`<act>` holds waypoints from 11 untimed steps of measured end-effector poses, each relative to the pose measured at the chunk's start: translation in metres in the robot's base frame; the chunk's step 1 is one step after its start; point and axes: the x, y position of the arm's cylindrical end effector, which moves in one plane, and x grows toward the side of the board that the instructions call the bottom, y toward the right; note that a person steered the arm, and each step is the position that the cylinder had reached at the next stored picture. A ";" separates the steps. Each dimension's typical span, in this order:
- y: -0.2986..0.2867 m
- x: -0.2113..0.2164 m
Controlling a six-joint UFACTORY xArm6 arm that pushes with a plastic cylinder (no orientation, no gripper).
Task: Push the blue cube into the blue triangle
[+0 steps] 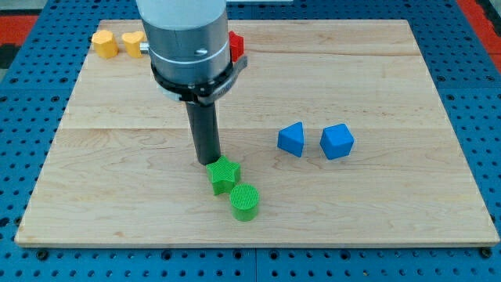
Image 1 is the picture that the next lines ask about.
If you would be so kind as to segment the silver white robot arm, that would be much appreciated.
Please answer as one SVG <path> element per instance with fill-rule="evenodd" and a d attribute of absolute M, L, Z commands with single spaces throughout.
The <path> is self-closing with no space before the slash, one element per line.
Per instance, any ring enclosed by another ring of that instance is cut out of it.
<path fill-rule="evenodd" d="M 174 100 L 209 105 L 247 66 L 225 0 L 137 0 L 153 76 Z"/>

